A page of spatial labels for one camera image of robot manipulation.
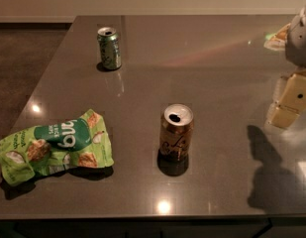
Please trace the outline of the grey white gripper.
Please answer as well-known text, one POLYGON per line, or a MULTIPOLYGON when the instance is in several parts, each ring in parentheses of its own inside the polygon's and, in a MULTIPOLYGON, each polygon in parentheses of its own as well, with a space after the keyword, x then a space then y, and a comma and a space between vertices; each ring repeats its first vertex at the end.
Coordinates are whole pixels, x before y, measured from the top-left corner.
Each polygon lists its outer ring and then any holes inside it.
MULTIPOLYGON (((306 67, 306 4, 291 23, 268 37, 263 46, 277 52, 285 50, 287 60, 306 67)), ((272 100, 267 112, 267 123, 287 129, 306 110, 306 71, 282 76, 277 81, 272 100)))

